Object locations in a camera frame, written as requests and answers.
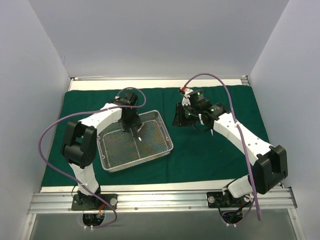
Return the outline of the metal mesh instrument tray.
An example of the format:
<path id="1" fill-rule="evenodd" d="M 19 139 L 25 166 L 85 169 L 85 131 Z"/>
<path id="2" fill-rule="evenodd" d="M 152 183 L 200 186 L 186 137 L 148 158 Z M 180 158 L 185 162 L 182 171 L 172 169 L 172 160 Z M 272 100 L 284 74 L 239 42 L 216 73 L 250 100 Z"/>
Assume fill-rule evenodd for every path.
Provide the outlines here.
<path id="1" fill-rule="evenodd" d="M 174 148 L 161 114 L 151 110 L 139 114 L 144 126 L 136 135 L 137 127 L 122 132 L 120 123 L 113 122 L 97 136 L 97 147 L 102 168 L 109 173 L 121 171 L 168 155 Z"/>

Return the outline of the green surgical drape cloth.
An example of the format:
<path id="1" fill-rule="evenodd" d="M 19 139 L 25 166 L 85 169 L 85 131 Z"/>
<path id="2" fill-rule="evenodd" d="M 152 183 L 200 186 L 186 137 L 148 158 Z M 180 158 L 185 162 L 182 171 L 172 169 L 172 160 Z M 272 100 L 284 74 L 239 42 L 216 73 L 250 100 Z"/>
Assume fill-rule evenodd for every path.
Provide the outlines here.
<path id="1" fill-rule="evenodd" d="M 227 86 L 236 118 L 258 138 L 269 142 L 252 87 Z M 205 97 L 213 104 L 221 103 L 230 109 L 223 86 L 203 87 Z M 72 90 L 64 95 L 59 118 L 67 115 L 99 110 L 114 98 L 114 90 Z M 145 88 L 147 98 L 140 113 L 157 110 L 173 142 L 170 154 L 124 170 L 109 173 L 102 168 L 99 154 L 93 162 L 94 172 L 100 185 L 144 185 L 226 180 L 248 174 L 245 156 L 221 134 L 200 132 L 192 127 L 174 127 L 175 105 L 181 101 L 178 88 Z M 76 116 L 69 120 L 80 120 Z M 67 161 L 60 154 L 68 120 L 58 124 L 48 161 L 60 170 L 74 176 Z M 42 187 L 72 186 L 76 182 L 46 167 Z"/>

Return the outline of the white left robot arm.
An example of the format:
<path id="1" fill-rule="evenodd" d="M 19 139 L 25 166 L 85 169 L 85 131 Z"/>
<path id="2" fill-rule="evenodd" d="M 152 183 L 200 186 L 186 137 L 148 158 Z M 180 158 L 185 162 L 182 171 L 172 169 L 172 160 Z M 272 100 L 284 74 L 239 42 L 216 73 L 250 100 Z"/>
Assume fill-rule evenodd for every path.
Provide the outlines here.
<path id="1" fill-rule="evenodd" d="M 127 90 L 124 97 L 116 96 L 100 112 L 79 121 L 69 121 L 61 146 L 61 155 L 72 168 L 78 184 L 78 197 L 90 210 L 100 206 L 101 188 L 93 168 L 97 155 L 97 136 L 114 122 L 123 132 L 129 133 L 142 125 L 137 113 L 138 95 Z"/>

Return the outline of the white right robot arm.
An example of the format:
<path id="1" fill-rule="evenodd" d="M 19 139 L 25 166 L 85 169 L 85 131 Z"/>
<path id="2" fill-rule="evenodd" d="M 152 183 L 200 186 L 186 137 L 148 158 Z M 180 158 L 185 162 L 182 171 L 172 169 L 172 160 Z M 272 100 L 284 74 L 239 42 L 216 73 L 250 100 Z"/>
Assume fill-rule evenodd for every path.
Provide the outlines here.
<path id="1" fill-rule="evenodd" d="M 229 140 L 244 156 L 248 175 L 237 178 L 222 189 L 222 200 L 234 206 L 250 193 L 265 194 L 288 177 L 287 151 L 281 145 L 273 146 L 260 139 L 234 119 L 231 111 L 218 103 L 206 109 L 177 103 L 173 126 L 186 127 L 201 123 L 213 133 Z"/>

